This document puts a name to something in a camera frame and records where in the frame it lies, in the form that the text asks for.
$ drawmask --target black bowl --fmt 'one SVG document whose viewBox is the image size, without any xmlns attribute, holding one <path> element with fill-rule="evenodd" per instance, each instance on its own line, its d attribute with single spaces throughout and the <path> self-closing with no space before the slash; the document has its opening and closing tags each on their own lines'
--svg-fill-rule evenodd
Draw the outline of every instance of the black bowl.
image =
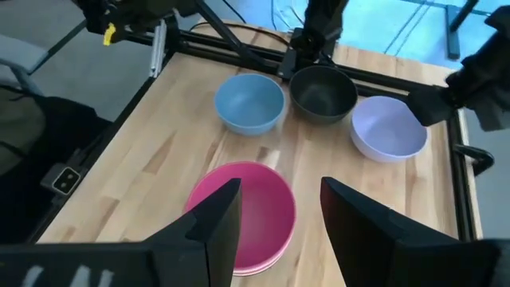
<svg viewBox="0 0 510 287">
<path fill-rule="evenodd" d="M 292 105 L 314 124 L 342 120 L 356 105 L 358 91 L 351 79 L 336 68 L 313 65 L 298 71 L 289 84 Z"/>
</svg>

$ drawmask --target gray chair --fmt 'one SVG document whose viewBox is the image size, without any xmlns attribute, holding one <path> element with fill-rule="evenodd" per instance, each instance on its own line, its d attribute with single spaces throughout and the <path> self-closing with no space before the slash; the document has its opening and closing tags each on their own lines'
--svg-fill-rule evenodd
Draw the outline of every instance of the gray chair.
<svg viewBox="0 0 510 287">
<path fill-rule="evenodd" d="M 42 95 L 30 75 L 47 56 L 41 47 L 0 34 L 0 85 Z"/>
</svg>

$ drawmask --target bowl rim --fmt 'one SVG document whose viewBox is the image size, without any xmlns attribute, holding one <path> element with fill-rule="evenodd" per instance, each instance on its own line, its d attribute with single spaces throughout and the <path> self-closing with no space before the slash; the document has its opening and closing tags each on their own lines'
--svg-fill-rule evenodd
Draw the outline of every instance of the bowl rim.
<svg viewBox="0 0 510 287">
<path fill-rule="evenodd" d="M 218 110 L 218 102 L 217 102 L 217 98 L 218 98 L 218 94 L 219 94 L 219 91 L 222 89 L 222 87 L 224 85 L 226 85 L 228 82 L 230 82 L 232 79 L 234 78 L 239 78 L 239 77 L 261 77 L 261 78 L 264 78 L 266 80 L 269 80 L 272 82 L 272 84 L 276 85 L 278 87 L 278 90 L 280 91 L 280 96 L 281 98 L 283 99 L 283 103 L 281 105 L 281 109 L 280 111 L 278 112 L 278 114 L 273 117 L 271 120 L 268 120 L 267 122 L 265 122 L 264 124 L 259 124 L 259 125 L 253 125 L 253 126 L 243 126 L 243 125 L 240 125 L 240 124 L 235 124 L 234 122 L 230 121 L 230 120 L 227 120 Z M 224 122 L 224 123 L 227 123 L 231 126 L 234 126 L 235 128 L 242 128 L 242 129 L 258 129 L 258 128 L 263 128 L 265 126 L 267 126 L 268 124 L 272 124 L 273 122 L 275 122 L 276 120 L 278 120 L 283 114 L 284 114 L 284 111 L 285 111 L 285 106 L 287 105 L 287 100 L 285 99 L 285 93 L 284 93 L 284 90 L 281 88 L 281 86 L 275 82 L 275 80 L 273 80 L 272 78 L 270 77 L 267 77 L 267 76 L 264 76 L 264 75 L 261 75 L 261 74 L 257 74 L 257 73 L 241 73 L 241 74 L 237 74 L 235 76 L 232 76 L 230 77 L 227 81 L 224 81 L 220 87 L 218 88 L 218 90 L 216 91 L 216 93 L 214 94 L 214 109 L 216 110 L 216 114 L 218 115 L 218 117 Z"/>
<path fill-rule="evenodd" d="M 190 192 L 190 195 L 188 196 L 188 199 L 186 200 L 186 204 L 184 206 L 184 212 L 186 213 L 187 211 L 187 207 L 189 206 L 190 204 L 190 201 L 191 201 L 191 197 L 194 193 L 194 191 L 197 189 L 198 186 L 200 186 L 209 176 L 211 176 L 214 172 L 222 169 L 223 167 L 229 167 L 229 166 L 233 166 L 233 165 L 240 165 L 240 164 L 250 164 L 250 165 L 255 165 L 255 166 L 258 166 L 258 167 L 262 167 L 268 171 L 270 171 L 271 173 L 273 173 L 274 175 L 276 175 L 278 177 L 279 180 L 281 180 L 281 182 L 284 183 L 288 193 L 290 194 L 290 198 L 292 200 L 292 226 L 290 228 L 290 231 L 287 235 L 287 239 L 285 240 L 285 242 L 283 243 L 283 245 L 280 247 L 280 249 L 278 249 L 278 251 L 273 254 L 271 257 L 265 259 L 263 262 L 261 263 L 258 263 L 256 265 L 253 265 L 253 266 L 249 266 L 249 267 L 243 267 L 243 268 L 236 268 L 234 266 L 234 271 L 237 271 L 237 272 L 248 272 L 249 270 L 252 270 L 252 269 L 256 269 L 256 268 L 261 268 L 261 266 L 263 266 L 264 264 L 267 264 L 268 261 L 271 261 L 272 259 L 275 258 L 275 256 L 277 256 L 279 253 L 282 253 L 284 252 L 284 250 L 286 250 L 288 248 L 288 245 L 290 244 L 290 241 L 292 240 L 292 235 L 294 234 L 294 230 L 296 229 L 296 222 L 297 222 L 297 205 L 296 205 L 296 198 L 294 197 L 294 193 L 292 192 L 292 188 L 290 187 L 290 185 L 287 183 L 287 181 L 284 179 L 284 177 L 282 175 L 280 175 L 277 171 L 273 170 L 271 167 L 268 167 L 266 166 L 265 164 L 263 163 L 258 163 L 258 162 L 252 162 L 252 161 L 248 161 L 248 160 L 244 160 L 244 161 L 237 161 L 237 162 L 230 162 L 230 163 L 225 163 L 225 164 L 222 164 L 221 166 L 219 167 L 216 167 L 214 168 L 212 171 L 209 171 L 207 172 L 203 177 L 200 178 L 199 181 L 197 181 L 197 183 L 194 185 L 193 189 L 191 190 Z"/>
<path fill-rule="evenodd" d="M 325 115 L 321 115 L 321 114 L 318 114 L 318 113 L 315 113 L 315 112 L 312 112 L 310 111 L 309 109 L 305 108 L 303 105 L 301 105 L 297 100 L 296 98 L 294 97 L 294 94 L 292 93 L 292 81 L 294 80 L 295 76 L 298 75 L 299 73 L 303 72 L 303 71 L 306 71 L 306 70 L 309 70 L 309 69 L 331 69 L 335 72 L 338 72 L 340 74 L 342 74 L 344 77 L 346 77 L 352 84 L 352 86 L 354 87 L 354 91 L 355 91 L 355 96 L 354 96 L 354 103 L 353 104 L 350 104 L 350 108 L 347 109 L 346 111 L 338 114 L 338 115 L 334 115 L 334 116 L 325 116 Z M 304 68 L 304 69 L 301 69 L 299 71 L 297 71 L 297 73 L 295 73 L 294 75 L 292 75 L 292 78 L 290 79 L 289 83 L 288 83 L 288 92 L 290 94 L 290 99 L 291 101 L 299 108 L 301 108 L 302 110 L 306 111 L 306 112 L 309 112 L 310 114 L 314 115 L 314 116 L 320 116 L 320 117 L 323 117 L 323 118 L 328 118 L 328 119 L 334 119 L 334 118 L 337 118 L 337 117 L 341 117 L 341 116 L 345 116 L 346 114 L 348 114 L 353 108 L 356 107 L 356 103 L 358 102 L 358 97 L 359 97 L 359 93 L 358 93 L 358 87 L 356 87 L 356 84 L 355 82 L 344 72 L 340 71 L 339 69 L 337 68 L 334 68 L 334 67 L 330 67 L 328 65 L 320 65 L 320 64 L 314 64 L 314 65 L 309 65 L 308 67 Z"/>
<path fill-rule="evenodd" d="M 356 129 L 356 126 L 355 126 L 355 116 L 356 116 L 356 113 L 359 112 L 359 107 L 361 107 L 365 102 L 368 102 L 369 100 L 374 100 L 374 99 L 378 99 L 378 98 L 383 98 L 384 100 L 391 100 L 393 102 L 398 102 L 399 104 L 406 104 L 404 103 L 403 101 L 401 100 L 398 100 L 398 99 L 395 99 L 391 96 L 369 96 L 368 98 L 366 98 L 365 100 L 362 100 L 359 104 L 357 104 L 354 108 L 354 110 L 352 111 L 352 117 L 351 117 L 351 128 L 352 130 L 354 131 L 355 135 L 361 140 L 361 142 L 363 144 L 365 144 L 367 147 L 369 147 L 370 149 L 372 149 L 373 151 L 376 151 L 378 152 L 379 154 L 381 155 L 384 155 L 384 156 L 388 156 L 388 157 L 391 157 L 393 159 L 408 159 L 412 156 L 415 156 L 417 155 L 420 151 L 423 150 L 423 148 L 425 148 L 426 144 L 427 144 L 427 141 L 429 139 L 429 132 L 427 131 L 427 128 L 426 127 L 423 127 L 421 126 L 421 130 L 425 132 L 425 140 L 423 140 L 420 148 L 411 153 L 411 154 L 408 154 L 408 155 L 392 155 L 392 154 L 389 154 L 387 152 L 384 152 L 384 151 L 381 151 L 379 150 L 378 148 L 375 148 L 373 147 L 371 144 L 369 144 L 360 134 L 359 134 L 359 131 Z"/>
<path fill-rule="evenodd" d="M 287 245 L 285 248 L 281 251 L 279 251 L 278 254 L 275 254 L 270 260 L 268 260 L 264 265 L 258 266 L 257 268 L 253 269 L 235 269 L 233 270 L 233 275 L 237 277 L 246 277 L 246 276 L 252 276 L 259 273 L 262 273 L 266 271 L 267 269 L 273 267 L 283 256 L 285 253 L 285 250 L 288 248 L 288 245 L 290 244 L 290 240 L 287 242 Z"/>
</svg>

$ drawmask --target wooden table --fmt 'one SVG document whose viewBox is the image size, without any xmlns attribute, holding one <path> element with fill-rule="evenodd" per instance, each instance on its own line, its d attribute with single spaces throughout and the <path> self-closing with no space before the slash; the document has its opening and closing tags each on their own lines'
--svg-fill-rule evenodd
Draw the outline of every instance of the wooden table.
<svg viewBox="0 0 510 287">
<path fill-rule="evenodd" d="M 204 26 L 197 31 L 214 34 Z M 285 49 L 264 34 L 234 31 L 244 42 Z M 341 45 L 334 60 L 427 84 L 443 85 L 452 72 Z M 289 248 L 274 267 L 257 276 L 235 277 L 234 286 L 343 284 L 320 210 L 320 178 L 325 175 L 457 236 L 445 124 L 428 129 L 430 137 L 419 155 L 393 164 L 370 161 L 356 150 L 348 134 L 350 116 L 318 127 L 300 120 L 290 108 L 269 134 L 237 136 L 216 116 L 213 97 L 221 83 L 246 72 L 174 55 L 40 242 L 144 240 L 182 214 L 190 191 L 205 173 L 239 160 L 264 163 L 286 178 L 296 197 L 297 224 Z M 476 197 L 473 200 L 477 210 Z"/>
</svg>

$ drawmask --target bowl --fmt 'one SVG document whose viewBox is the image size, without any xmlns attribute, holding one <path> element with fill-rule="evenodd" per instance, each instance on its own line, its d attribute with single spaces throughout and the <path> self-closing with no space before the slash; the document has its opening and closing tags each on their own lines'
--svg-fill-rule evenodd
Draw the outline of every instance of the bowl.
<svg viewBox="0 0 510 287">
<path fill-rule="evenodd" d="M 388 96 L 371 96 L 352 113 L 351 138 L 367 158 L 393 163 L 417 155 L 427 141 L 427 130 L 407 105 Z"/>
<path fill-rule="evenodd" d="M 186 204 L 191 210 L 232 178 L 241 179 L 241 233 L 233 275 L 260 273 L 282 256 L 296 224 L 296 204 L 288 184 L 260 163 L 218 167 L 194 188 Z"/>
<path fill-rule="evenodd" d="M 292 105 L 313 124 L 333 124 L 356 105 L 358 91 L 338 69 L 312 65 L 297 72 L 289 84 Z"/>
<path fill-rule="evenodd" d="M 231 77 L 216 92 L 218 116 L 232 132 L 259 136 L 271 130 L 284 113 L 285 95 L 272 79 L 259 74 Z"/>
</svg>

